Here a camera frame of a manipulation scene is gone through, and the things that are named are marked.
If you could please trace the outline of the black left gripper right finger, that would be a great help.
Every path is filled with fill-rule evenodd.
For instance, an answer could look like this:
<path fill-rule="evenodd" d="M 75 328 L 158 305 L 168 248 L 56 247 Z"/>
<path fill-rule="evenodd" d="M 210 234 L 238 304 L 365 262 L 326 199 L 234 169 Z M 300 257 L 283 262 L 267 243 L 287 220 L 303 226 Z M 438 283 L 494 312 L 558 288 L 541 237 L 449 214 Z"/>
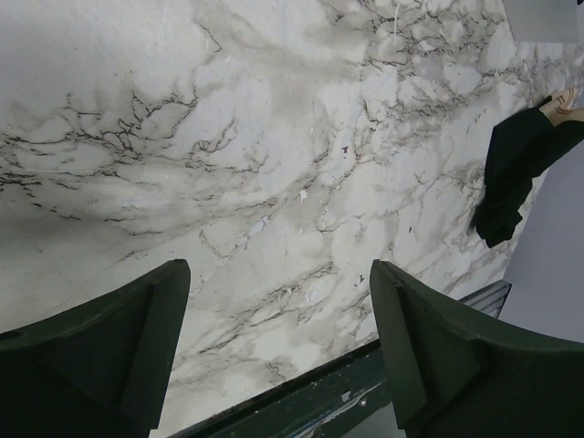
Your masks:
<path fill-rule="evenodd" d="M 410 437 L 580 437 L 583 346 L 519 328 L 381 260 L 370 295 Z"/>

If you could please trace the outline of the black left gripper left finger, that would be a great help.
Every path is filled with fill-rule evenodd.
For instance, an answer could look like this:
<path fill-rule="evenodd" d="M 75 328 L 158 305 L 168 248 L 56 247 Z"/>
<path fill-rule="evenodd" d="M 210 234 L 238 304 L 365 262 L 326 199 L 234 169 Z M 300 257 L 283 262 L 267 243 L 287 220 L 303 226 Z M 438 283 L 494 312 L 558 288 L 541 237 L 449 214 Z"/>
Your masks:
<path fill-rule="evenodd" d="M 4 437 L 147 437 L 157 429 L 191 285 L 175 259 L 1 335 Z"/>

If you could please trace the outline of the black garment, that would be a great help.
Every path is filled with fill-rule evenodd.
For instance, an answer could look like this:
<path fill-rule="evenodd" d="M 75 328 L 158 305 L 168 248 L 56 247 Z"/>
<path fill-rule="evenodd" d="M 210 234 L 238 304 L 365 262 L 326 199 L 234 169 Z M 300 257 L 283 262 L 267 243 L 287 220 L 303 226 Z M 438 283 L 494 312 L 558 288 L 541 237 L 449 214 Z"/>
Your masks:
<path fill-rule="evenodd" d="M 473 225 L 486 245 L 510 240 L 533 181 L 583 141 L 583 118 L 553 123 L 540 109 L 518 112 L 492 130 L 485 162 L 485 195 Z"/>

